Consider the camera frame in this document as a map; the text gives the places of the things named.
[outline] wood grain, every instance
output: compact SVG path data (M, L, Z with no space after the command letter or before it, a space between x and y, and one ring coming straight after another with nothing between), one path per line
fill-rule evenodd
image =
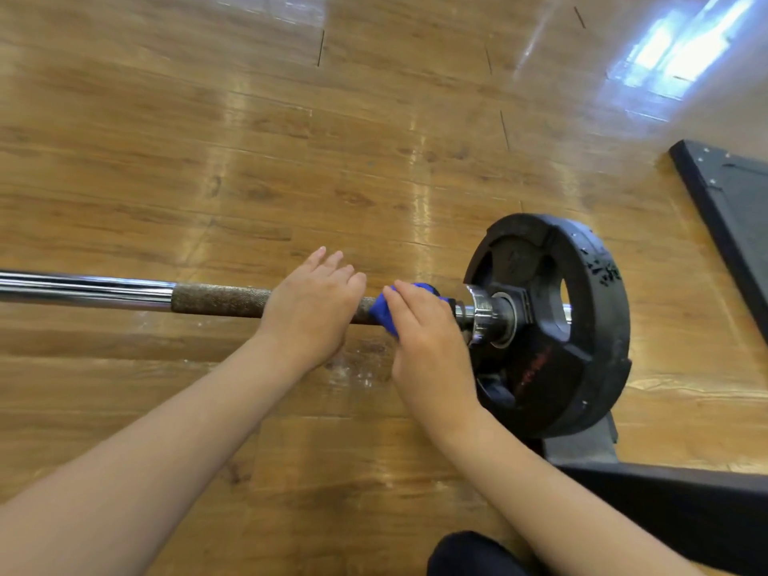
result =
M733 2L0 0L0 266L272 287L324 244L370 295L450 291L497 218L570 217L630 299L621 458L767 473L768 351L665 155L689 137L768 157L766 2L695 80L632 70L654 24ZM0 496L257 325L0 305ZM408 418L391 360L383 332L351 328L150 572L423 574L459 529L526 554Z

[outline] hand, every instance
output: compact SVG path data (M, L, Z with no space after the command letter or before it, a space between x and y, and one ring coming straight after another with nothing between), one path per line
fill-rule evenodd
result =
M399 338L392 378L432 439L450 438L482 410L469 350L449 304L407 282L395 287L384 288Z
M326 248L310 258L272 291L254 340L267 344L303 375L328 361L344 343L344 334L366 290L366 276L352 265L339 267L341 251L323 262Z

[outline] person's left hand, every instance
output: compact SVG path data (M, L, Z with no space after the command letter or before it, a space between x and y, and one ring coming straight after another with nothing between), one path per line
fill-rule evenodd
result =
M254 340L305 373L328 361L366 290L366 275L352 265L339 268L342 252L325 261L326 248L314 251L272 291Z

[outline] blue cleaning rag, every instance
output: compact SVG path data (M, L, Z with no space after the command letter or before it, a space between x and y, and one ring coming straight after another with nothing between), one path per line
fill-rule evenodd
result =
M413 284L422 289L426 289L433 295L438 294L435 287L428 285L425 282L415 282ZM444 301L448 300L446 297L440 297L440 299ZM397 329L395 328L395 323L392 321L392 314L389 312L389 306L386 304L386 299L384 299L383 293L379 293L379 296L373 302L373 305L371 305L370 313L384 327L384 329L397 338Z

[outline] person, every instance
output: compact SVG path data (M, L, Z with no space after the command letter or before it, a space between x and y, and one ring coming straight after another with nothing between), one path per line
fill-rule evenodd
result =
M366 276L315 251L272 293L253 338L214 370L0 509L0 574L142 574L216 472L309 370L343 343ZM553 572L700 574L533 454L480 406L451 309L396 281L392 380L435 446ZM472 532L447 536L431 576L525 574Z

